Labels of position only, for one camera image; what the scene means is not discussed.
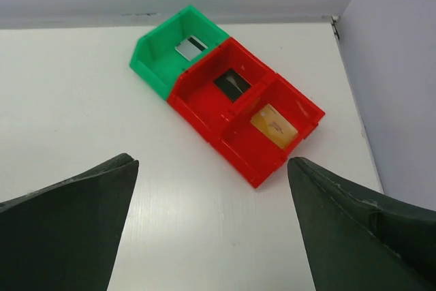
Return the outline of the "red plastic bin middle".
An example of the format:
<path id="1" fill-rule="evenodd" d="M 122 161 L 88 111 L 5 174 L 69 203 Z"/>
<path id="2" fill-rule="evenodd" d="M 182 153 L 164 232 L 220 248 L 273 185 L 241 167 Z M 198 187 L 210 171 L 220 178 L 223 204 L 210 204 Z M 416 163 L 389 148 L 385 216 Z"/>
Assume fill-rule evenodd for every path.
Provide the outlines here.
<path id="1" fill-rule="evenodd" d="M 251 85 L 235 102 L 214 84 L 229 68 Z M 230 37 L 178 77 L 167 101 L 209 142 L 274 75 L 275 71 Z"/>

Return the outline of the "green plastic bin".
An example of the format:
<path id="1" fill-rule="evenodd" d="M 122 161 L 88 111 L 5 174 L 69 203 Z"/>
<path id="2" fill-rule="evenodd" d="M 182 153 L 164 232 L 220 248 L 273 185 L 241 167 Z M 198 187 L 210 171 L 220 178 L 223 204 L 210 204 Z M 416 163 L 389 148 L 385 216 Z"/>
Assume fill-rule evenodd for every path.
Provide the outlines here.
<path id="1" fill-rule="evenodd" d="M 191 35 L 208 48 L 188 61 L 175 50 L 175 46 Z M 189 5 L 138 40 L 129 66 L 162 99 L 167 99 L 178 77 L 229 37 L 213 21 Z"/>

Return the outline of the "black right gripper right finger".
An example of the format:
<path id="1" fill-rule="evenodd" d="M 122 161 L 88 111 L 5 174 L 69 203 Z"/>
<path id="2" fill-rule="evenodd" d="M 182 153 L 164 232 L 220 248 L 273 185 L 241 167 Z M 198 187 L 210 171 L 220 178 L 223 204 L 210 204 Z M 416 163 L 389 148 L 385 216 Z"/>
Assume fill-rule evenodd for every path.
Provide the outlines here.
<path id="1" fill-rule="evenodd" d="M 304 157 L 287 175 L 316 290 L 434 290 L 435 212 Z"/>

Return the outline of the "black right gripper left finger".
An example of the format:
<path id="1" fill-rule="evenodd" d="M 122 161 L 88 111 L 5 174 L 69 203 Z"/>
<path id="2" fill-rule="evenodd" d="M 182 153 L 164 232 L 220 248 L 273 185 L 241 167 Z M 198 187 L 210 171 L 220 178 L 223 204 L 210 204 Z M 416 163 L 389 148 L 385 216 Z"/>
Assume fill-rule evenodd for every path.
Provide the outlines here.
<path id="1" fill-rule="evenodd" d="M 117 155 L 1 203 L 2 290 L 107 290 L 138 176 Z"/>

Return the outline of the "red plastic bin right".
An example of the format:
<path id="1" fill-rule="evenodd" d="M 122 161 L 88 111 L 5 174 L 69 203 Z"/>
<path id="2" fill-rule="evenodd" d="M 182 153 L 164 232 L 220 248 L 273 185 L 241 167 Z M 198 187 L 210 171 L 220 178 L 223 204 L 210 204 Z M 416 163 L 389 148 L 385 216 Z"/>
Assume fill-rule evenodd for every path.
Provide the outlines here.
<path id="1" fill-rule="evenodd" d="M 285 149 L 280 149 L 250 123 L 252 116 L 267 104 L 298 131 L 297 138 Z M 257 188 L 287 161 L 289 154 L 313 132 L 324 115 L 308 97 L 275 74 L 265 86 L 256 89 L 253 99 L 243 104 L 241 112 L 219 132 L 213 145 L 253 188 Z"/>

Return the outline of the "gold card in red bin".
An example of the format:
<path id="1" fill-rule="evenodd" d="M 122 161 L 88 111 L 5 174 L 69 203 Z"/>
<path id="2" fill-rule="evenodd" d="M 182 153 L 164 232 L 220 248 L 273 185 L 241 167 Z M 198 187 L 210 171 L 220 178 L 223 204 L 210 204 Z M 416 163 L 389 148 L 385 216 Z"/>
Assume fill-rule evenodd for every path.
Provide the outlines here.
<path id="1" fill-rule="evenodd" d="M 255 113 L 250 123 L 280 149 L 287 148 L 297 138 L 297 129 L 271 104 Z"/>

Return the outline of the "red plastic bin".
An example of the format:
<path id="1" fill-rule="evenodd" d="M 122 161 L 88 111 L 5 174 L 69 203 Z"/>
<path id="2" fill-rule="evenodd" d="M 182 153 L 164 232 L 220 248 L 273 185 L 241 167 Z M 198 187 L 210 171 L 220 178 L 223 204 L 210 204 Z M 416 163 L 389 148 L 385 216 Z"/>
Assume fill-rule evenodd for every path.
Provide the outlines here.
<path id="1" fill-rule="evenodd" d="M 235 102 L 214 84 L 229 68 L 251 85 Z M 274 75 L 275 71 L 230 37 L 178 77 L 167 101 L 209 142 Z"/>
<path id="2" fill-rule="evenodd" d="M 297 138 L 285 149 L 280 149 L 250 123 L 252 116 L 267 104 L 298 131 Z M 308 97 L 275 74 L 265 86 L 256 89 L 253 99 L 243 104 L 241 112 L 219 132 L 213 145 L 253 188 L 257 188 L 287 161 L 289 154 L 313 132 L 324 115 Z"/>

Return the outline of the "black card in red bin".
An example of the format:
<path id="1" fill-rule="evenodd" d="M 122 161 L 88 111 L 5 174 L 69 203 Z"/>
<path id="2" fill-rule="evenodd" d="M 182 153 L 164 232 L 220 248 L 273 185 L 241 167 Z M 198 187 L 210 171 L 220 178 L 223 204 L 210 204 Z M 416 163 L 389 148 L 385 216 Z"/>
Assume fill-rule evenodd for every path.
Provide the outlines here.
<path id="1" fill-rule="evenodd" d="M 235 102 L 251 88 L 251 85 L 232 68 L 217 77 L 214 84 L 231 102 Z"/>

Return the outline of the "silver card in green bin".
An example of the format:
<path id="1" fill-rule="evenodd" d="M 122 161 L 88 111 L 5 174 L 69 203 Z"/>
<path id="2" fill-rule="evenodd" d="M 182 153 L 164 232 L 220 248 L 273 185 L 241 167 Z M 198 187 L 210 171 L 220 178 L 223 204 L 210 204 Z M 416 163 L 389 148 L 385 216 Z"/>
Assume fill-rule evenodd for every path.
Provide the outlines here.
<path id="1" fill-rule="evenodd" d="M 195 59 L 207 48 L 208 46 L 194 35 L 185 38 L 175 46 L 175 50 L 188 61 Z"/>

